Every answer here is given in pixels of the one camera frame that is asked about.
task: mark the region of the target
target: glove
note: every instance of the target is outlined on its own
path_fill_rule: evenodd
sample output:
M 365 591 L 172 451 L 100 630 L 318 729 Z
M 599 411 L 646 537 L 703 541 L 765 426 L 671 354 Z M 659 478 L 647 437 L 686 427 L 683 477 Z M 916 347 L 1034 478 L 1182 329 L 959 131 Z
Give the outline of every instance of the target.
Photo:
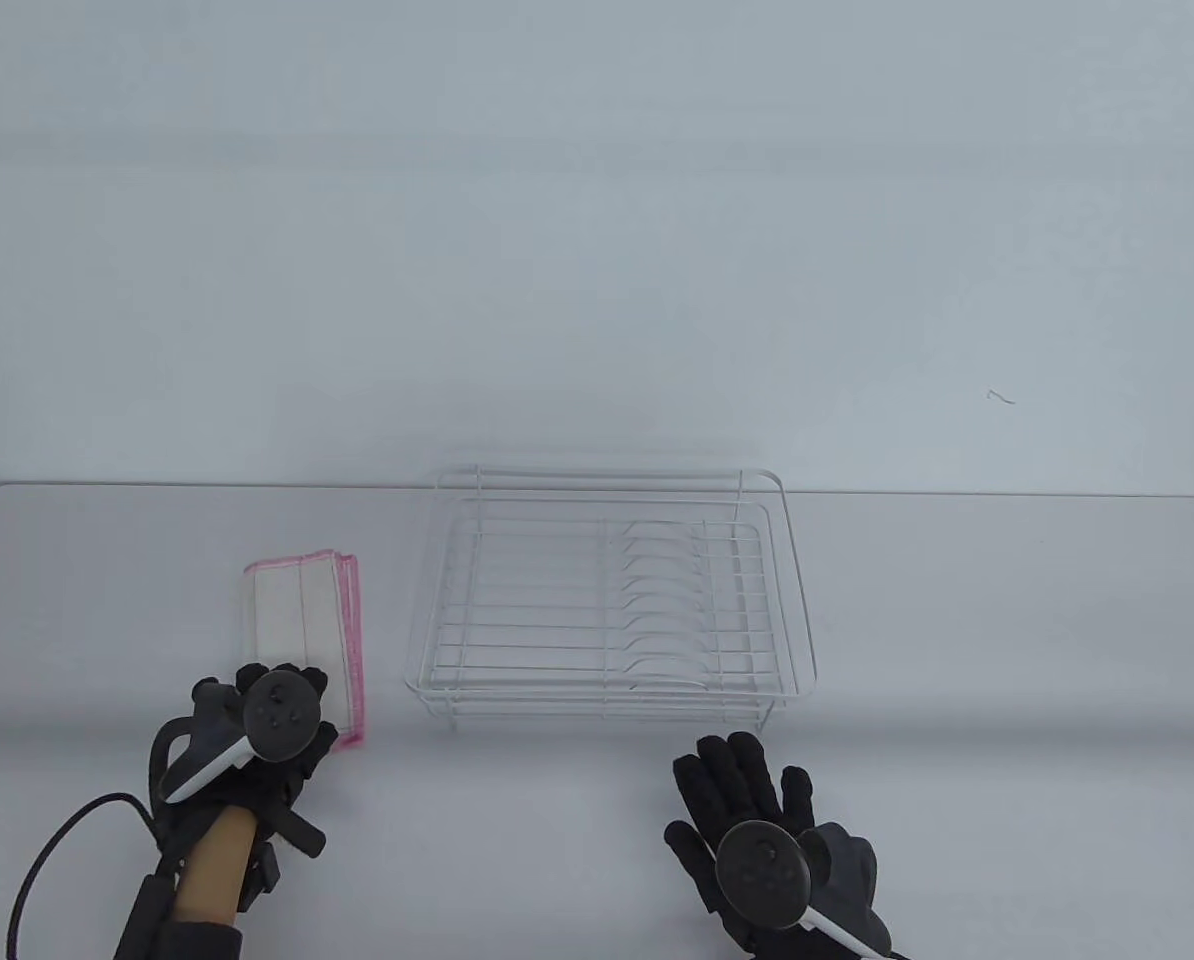
M 673 761 L 673 777 L 694 827 L 673 820 L 665 829 L 664 839 L 696 884 L 708 913 L 721 916 L 721 925 L 731 940 L 756 960 L 858 960 L 857 954 L 821 931 L 808 931 L 801 925 L 783 931 L 756 927 L 726 900 L 713 855 L 726 831 L 737 823 L 762 819 L 798 837 L 816 886 L 811 905 L 826 907 L 821 913 L 853 929 L 856 936 L 858 931 L 868 931 L 867 942 L 885 942 L 880 952 L 888 954 L 890 934 L 872 912 L 876 856 L 867 839 L 849 836 L 838 824 L 816 827 L 808 774 L 801 767 L 784 768 L 781 806 L 767 769 L 765 750 L 752 733 L 731 733 L 728 740 L 708 736 L 698 741 L 696 750 L 697 753 Z M 843 913 L 850 915 L 850 922 L 843 922 Z M 899 954 L 890 955 L 903 960 Z
M 283 663 L 277 669 L 289 669 L 303 676 L 313 685 L 319 699 L 326 693 L 327 678 L 319 669 L 300 669 L 290 663 Z M 265 673 L 267 667 L 264 664 L 246 664 L 236 671 L 236 691 L 245 695 Z M 208 681 L 217 682 L 214 677 L 199 682 Z M 230 768 L 221 773 L 181 804 L 167 804 L 159 786 L 166 773 L 170 744 L 189 732 L 189 724 L 190 719 L 185 716 L 173 719 L 162 726 L 149 755 L 149 808 L 153 813 L 156 845 L 162 851 L 162 863 L 158 873 L 177 874 L 181 868 L 181 861 L 193 850 L 196 842 L 205 835 L 219 813 L 226 806 L 241 806 L 254 813 L 258 824 L 242 899 L 239 904 L 239 909 L 245 910 L 260 892 L 271 891 L 281 876 L 272 844 L 269 842 L 273 833 L 285 837 L 293 847 L 309 856 L 321 854 L 326 847 L 326 835 L 294 813 L 291 806 L 300 792 L 303 792 L 304 782 L 313 776 L 316 765 L 336 744 L 338 731 L 333 724 L 321 721 L 313 740 L 295 758 L 282 763 L 253 758 L 240 769 Z

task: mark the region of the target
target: black cable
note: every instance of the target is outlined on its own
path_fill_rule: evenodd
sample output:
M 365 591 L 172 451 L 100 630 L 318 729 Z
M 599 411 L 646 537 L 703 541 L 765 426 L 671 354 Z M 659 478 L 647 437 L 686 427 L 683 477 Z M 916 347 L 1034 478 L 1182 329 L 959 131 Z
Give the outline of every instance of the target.
M 6 960 L 18 960 L 18 950 L 20 949 L 20 921 L 24 919 L 24 905 L 29 899 L 29 891 L 33 887 L 33 881 L 36 876 L 41 873 L 41 868 L 45 867 L 45 861 L 49 859 L 54 849 L 59 847 L 59 842 L 62 841 L 70 829 L 75 827 L 81 820 L 94 810 L 99 810 L 104 804 L 113 804 L 113 801 L 121 800 L 123 804 L 130 804 L 134 806 L 135 812 L 139 814 L 141 820 L 144 820 L 144 826 L 148 827 L 148 832 L 156 841 L 155 829 L 153 827 L 153 814 L 148 812 L 140 800 L 131 794 L 104 794 L 103 796 L 96 796 L 90 804 L 86 804 L 75 814 L 63 821 L 63 826 L 59 827 L 54 836 L 45 842 L 45 845 L 41 848 L 41 854 L 36 855 L 33 864 L 29 868 L 26 876 L 24 878 L 24 884 L 20 884 L 20 892 L 16 896 L 16 905 L 11 909 L 11 923 L 6 929 Z

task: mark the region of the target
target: wire rack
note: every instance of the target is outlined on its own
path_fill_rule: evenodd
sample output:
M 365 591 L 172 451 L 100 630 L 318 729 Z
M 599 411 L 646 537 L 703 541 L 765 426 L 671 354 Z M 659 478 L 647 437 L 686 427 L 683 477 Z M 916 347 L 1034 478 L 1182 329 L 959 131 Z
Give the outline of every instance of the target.
M 408 669 L 433 714 L 759 728 L 813 685 L 770 472 L 468 467 L 435 493 Z

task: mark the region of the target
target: tabletop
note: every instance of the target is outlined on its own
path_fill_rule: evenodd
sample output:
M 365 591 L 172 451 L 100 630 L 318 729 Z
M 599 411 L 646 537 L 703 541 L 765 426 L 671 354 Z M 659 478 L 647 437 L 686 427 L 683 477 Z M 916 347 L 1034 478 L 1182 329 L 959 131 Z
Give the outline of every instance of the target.
M 738 956 L 660 842 L 671 759 L 716 731 L 451 732 L 406 690 L 427 499 L 0 488 L 0 937 L 41 842 L 139 790 L 155 727 L 236 666 L 246 564 L 336 548 L 361 560 L 367 741 L 304 792 L 327 851 L 282 854 L 246 955 Z M 897 948 L 1194 954 L 1194 499 L 789 504 L 820 676 L 765 739 L 876 845 Z M 112 950 L 152 860 L 135 818 L 91 818 L 21 954 Z

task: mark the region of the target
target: pink-edged cloth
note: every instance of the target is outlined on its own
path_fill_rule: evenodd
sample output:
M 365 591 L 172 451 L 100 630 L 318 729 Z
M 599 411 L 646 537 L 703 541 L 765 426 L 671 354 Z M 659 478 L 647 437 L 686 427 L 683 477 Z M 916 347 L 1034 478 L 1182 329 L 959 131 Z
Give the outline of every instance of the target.
M 322 718 L 340 731 L 336 750 L 361 744 L 365 681 L 356 556 L 318 550 L 251 564 L 242 611 L 246 659 L 321 669 L 327 677 Z

